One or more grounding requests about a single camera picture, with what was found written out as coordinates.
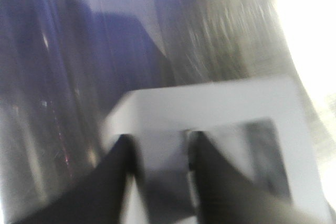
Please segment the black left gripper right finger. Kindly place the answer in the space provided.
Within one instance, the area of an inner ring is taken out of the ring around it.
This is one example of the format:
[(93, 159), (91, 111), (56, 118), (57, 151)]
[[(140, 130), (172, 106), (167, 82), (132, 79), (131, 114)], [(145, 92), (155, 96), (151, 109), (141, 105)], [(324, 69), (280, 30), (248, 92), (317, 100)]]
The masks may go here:
[(204, 223), (323, 222), (255, 186), (217, 150), (204, 132), (192, 132), (190, 150)]

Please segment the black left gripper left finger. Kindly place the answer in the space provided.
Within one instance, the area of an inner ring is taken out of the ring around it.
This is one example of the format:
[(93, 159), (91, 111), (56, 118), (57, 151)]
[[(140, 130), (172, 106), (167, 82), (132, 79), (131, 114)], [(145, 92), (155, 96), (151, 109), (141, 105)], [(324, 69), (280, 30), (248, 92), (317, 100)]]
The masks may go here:
[(121, 134), (92, 172), (19, 223), (121, 223), (129, 176), (143, 182), (135, 137)]

